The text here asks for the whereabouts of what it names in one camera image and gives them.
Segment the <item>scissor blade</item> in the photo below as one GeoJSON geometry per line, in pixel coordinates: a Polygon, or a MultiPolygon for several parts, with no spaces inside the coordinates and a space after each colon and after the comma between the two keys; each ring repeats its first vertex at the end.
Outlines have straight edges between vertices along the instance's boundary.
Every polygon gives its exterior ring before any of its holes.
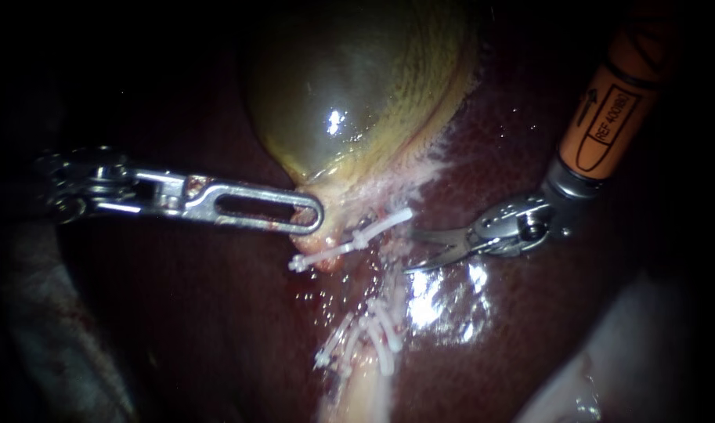
{"type": "Polygon", "coordinates": [[[404,273],[437,269],[467,257],[470,251],[470,245],[467,241],[468,233],[468,228],[456,230],[410,230],[407,234],[409,238],[432,244],[445,245],[446,250],[415,266],[405,268],[404,273]]]}
{"type": "Polygon", "coordinates": [[[433,258],[429,258],[428,260],[420,262],[415,266],[406,267],[404,269],[404,273],[424,272],[426,270],[438,269],[439,267],[444,267],[451,263],[458,262],[467,257],[467,255],[469,255],[469,248],[464,245],[455,245],[433,258]]]}

